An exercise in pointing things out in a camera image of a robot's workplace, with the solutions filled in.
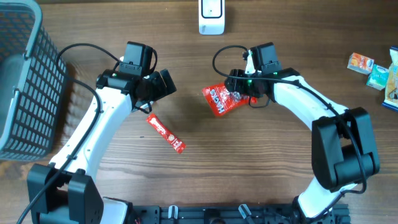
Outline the red candy bag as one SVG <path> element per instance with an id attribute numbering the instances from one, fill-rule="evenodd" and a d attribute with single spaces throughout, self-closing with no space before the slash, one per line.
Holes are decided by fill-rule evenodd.
<path id="1" fill-rule="evenodd" d="M 223 116 L 242 105 L 257 103 L 256 98 L 228 91 L 224 83 L 205 87 L 201 92 L 215 116 Z"/>

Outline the red stick sachet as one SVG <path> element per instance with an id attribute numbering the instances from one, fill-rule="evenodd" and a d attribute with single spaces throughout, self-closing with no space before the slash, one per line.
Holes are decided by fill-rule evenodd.
<path id="1" fill-rule="evenodd" d="M 155 114 L 149 115 L 146 121 L 174 148 L 178 154 L 183 152 L 186 148 L 186 144 L 174 135 L 174 133 L 169 131 Z"/>

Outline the orange small box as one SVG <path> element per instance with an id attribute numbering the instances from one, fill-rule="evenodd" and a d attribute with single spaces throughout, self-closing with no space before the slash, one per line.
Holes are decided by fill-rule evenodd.
<path id="1" fill-rule="evenodd" d="M 373 70 L 374 59 L 358 53 L 352 53 L 349 57 L 347 68 L 364 75 L 369 75 Z"/>

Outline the teal small box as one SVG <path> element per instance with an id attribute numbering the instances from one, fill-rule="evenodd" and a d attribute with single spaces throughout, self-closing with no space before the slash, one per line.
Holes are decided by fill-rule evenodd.
<path id="1" fill-rule="evenodd" d="M 383 90 L 386 87 L 386 83 L 389 77 L 389 70 L 374 64 L 372 72 L 368 75 L 366 82 L 367 86 L 373 87 L 377 90 Z"/>

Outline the white cream snack bag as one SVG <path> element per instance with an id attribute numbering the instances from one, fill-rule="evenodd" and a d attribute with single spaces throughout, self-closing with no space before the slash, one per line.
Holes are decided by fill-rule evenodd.
<path id="1" fill-rule="evenodd" d="M 389 67 L 389 77 L 385 87 L 385 99 L 382 105 L 390 110 L 397 111 L 397 46 L 390 48 L 392 63 Z"/>

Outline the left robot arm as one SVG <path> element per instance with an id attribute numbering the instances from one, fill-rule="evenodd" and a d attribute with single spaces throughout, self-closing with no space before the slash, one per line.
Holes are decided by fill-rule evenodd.
<path id="1" fill-rule="evenodd" d="M 102 197 L 95 184 L 110 140 L 133 112 L 149 114 L 152 103 L 177 89 L 168 70 L 156 71 L 157 52 L 128 42 L 124 57 L 96 80 L 88 111 L 48 165 L 27 176 L 29 204 L 20 215 L 33 223 L 139 223 L 131 202 Z"/>

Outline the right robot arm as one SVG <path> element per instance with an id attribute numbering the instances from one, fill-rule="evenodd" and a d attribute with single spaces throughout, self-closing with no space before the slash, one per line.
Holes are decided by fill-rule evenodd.
<path id="1" fill-rule="evenodd" d="M 380 161 L 369 113 L 349 109 L 312 88 L 293 68 L 282 68 L 272 42 L 243 48 L 244 70 L 233 69 L 224 85 L 250 98 L 267 97 L 290 110 L 311 131 L 314 178 L 294 198 L 290 223 L 314 223 L 331 215 L 347 194 L 365 193 Z"/>

